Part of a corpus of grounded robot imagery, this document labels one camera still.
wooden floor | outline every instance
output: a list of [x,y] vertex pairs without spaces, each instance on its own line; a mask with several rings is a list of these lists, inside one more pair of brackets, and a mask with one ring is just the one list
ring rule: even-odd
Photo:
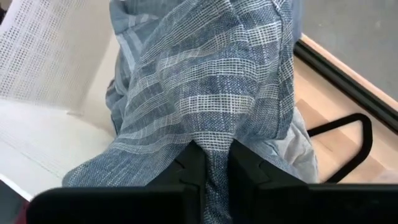
[[[341,182],[398,183],[398,136],[295,58],[295,100],[307,129],[353,113],[368,115],[373,124],[373,147],[369,157]],[[361,145],[361,125],[353,123],[312,138],[324,181],[351,158]]]

white perforated surface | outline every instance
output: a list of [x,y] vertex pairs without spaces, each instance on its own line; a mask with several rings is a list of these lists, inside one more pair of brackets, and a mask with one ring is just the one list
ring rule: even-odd
[[106,0],[13,0],[0,26],[0,97],[79,110],[111,37]]

blue linen fabric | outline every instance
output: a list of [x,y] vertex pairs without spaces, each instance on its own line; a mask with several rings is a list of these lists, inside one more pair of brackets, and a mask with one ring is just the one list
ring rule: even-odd
[[195,140],[207,159],[204,221],[231,223],[234,138],[303,178],[277,142],[294,115],[292,0],[113,0],[110,12],[121,50],[106,104],[117,137],[63,186],[144,186]]

light wood surface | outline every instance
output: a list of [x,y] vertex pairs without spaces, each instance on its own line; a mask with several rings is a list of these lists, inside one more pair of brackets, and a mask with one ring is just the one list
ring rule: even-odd
[[[369,157],[341,182],[380,182],[380,176],[386,172],[398,174],[398,136],[302,61],[295,58],[294,63],[295,100],[307,129],[353,113],[366,114],[372,121],[373,147]],[[320,181],[326,180],[350,159],[361,141],[359,122],[314,136],[312,144],[318,158]]]
[[378,87],[373,85],[371,82],[367,81],[360,74],[356,73],[352,68],[350,68],[349,66],[344,64],[341,60],[339,60],[334,55],[332,55],[330,52],[328,52],[326,49],[324,49],[321,45],[317,44],[315,41],[313,41],[311,38],[307,37],[306,35],[303,35],[301,40],[304,41],[307,45],[309,45],[312,49],[316,50],[319,54],[324,56],[329,62],[336,65],[339,69],[341,69],[343,72],[345,72],[347,75],[349,75],[352,79],[354,79],[359,84],[361,84],[363,87],[368,89],[371,93],[373,93],[375,96],[377,96],[380,100],[384,101],[389,106],[391,106],[392,108],[394,108],[395,110],[398,111],[398,102],[396,100],[394,100],[389,95],[384,93],[382,90],[380,90]]

white mesh panel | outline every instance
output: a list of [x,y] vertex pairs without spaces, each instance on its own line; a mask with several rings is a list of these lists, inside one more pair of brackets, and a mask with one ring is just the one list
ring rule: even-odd
[[78,110],[109,43],[108,4],[13,0],[0,26],[0,97]]

